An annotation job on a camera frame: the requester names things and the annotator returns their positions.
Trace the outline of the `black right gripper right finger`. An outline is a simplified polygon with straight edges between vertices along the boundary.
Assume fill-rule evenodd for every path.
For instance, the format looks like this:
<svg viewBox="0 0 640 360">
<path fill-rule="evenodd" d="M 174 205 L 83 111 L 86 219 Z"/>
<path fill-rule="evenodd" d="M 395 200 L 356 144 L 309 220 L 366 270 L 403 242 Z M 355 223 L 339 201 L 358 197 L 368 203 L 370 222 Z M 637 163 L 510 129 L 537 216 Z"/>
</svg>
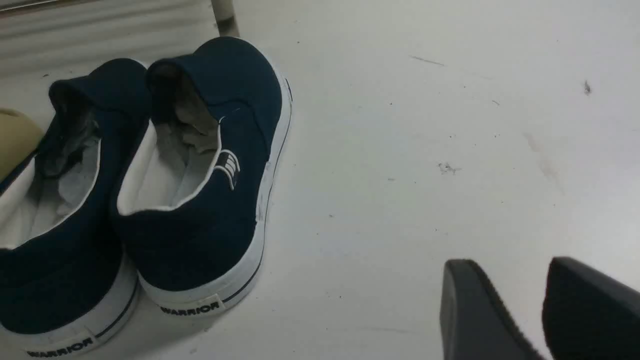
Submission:
<svg viewBox="0 0 640 360">
<path fill-rule="evenodd" d="M 579 260 L 554 257 L 542 329 L 555 360 L 637 360 L 640 294 Z"/>
</svg>

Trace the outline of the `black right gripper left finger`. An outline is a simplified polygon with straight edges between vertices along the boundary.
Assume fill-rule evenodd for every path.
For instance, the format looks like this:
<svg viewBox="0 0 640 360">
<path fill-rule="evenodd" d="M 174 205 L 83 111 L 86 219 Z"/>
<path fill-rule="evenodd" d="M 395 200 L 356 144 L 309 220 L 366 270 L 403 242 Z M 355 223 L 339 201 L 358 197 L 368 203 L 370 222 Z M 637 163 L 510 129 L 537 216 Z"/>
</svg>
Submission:
<svg viewBox="0 0 640 360">
<path fill-rule="evenodd" d="M 443 267 L 439 306 L 445 360 L 541 360 L 489 276 L 471 259 Z"/>
</svg>

